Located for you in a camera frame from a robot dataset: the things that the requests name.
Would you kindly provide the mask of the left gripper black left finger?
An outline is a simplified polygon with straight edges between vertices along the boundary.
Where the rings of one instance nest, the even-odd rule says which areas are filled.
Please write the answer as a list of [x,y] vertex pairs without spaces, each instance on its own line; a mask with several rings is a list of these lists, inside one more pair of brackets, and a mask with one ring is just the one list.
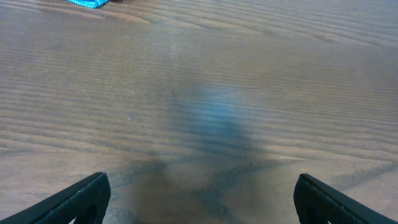
[[1,224],[102,224],[110,196],[108,176],[96,172]]

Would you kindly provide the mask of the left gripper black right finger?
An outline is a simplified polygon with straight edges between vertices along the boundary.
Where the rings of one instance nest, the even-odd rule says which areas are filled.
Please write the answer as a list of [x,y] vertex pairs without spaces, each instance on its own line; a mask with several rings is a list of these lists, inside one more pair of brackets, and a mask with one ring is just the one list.
[[300,174],[294,188],[300,224],[397,224],[309,174]]

